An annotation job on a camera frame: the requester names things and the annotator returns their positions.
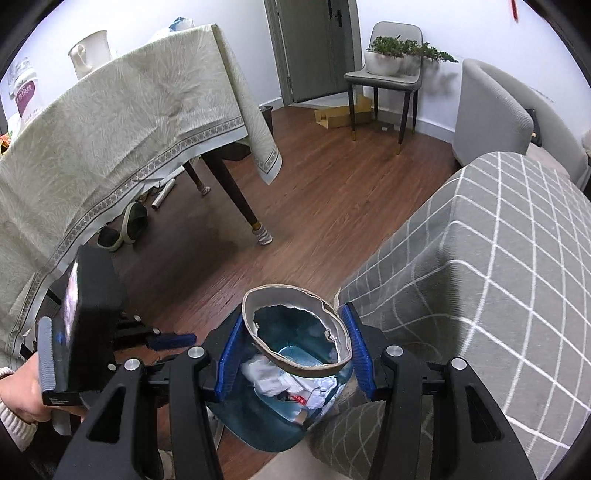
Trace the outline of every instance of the tablecloth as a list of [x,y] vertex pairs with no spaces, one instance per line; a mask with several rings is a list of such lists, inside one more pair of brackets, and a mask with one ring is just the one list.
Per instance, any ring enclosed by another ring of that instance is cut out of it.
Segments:
[[[452,176],[347,280],[364,324],[426,361],[464,356],[514,428],[538,478],[591,411],[591,203],[513,153]],[[359,391],[313,433],[312,450],[366,478],[384,403]],[[432,410],[424,405],[428,478]]]
[[270,183],[281,156],[216,25],[115,59],[49,105],[0,163],[0,366],[17,366],[79,245],[192,157],[244,138]]

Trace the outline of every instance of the white mug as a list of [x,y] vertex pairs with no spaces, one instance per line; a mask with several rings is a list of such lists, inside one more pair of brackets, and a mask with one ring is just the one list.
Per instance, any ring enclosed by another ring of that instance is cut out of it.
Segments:
[[107,31],[99,30],[83,38],[70,49],[68,55],[74,64],[76,77],[80,80],[113,59]]

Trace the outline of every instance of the purple label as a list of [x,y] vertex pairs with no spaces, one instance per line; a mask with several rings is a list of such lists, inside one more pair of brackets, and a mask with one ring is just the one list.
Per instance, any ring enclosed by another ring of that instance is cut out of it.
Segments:
[[25,83],[17,93],[16,101],[18,113],[21,115],[21,118],[25,112],[25,108],[27,108],[31,98],[33,98],[33,93],[35,93],[35,84],[32,80]]

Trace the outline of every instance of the device screen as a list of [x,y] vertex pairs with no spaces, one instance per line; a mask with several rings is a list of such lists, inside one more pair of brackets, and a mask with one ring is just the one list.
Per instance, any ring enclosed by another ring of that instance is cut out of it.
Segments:
[[72,340],[72,325],[76,317],[76,307],[78,306],[78,262],[74,262],[70,278],[68,279],[68,286],[66,288],[66,296],[64,298],[64,327],[66,329],[66,345],[70,346]]

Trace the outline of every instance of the human hand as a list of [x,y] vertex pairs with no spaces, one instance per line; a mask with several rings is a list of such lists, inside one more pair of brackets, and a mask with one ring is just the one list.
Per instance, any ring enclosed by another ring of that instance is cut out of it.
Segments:
[[39,382],[39,356],[37,353],[12,375],[0,380],[0,398],[22,421],[48,421],[52,410],[65,410],[83,417],[84,407],[49,407],[43,404]]

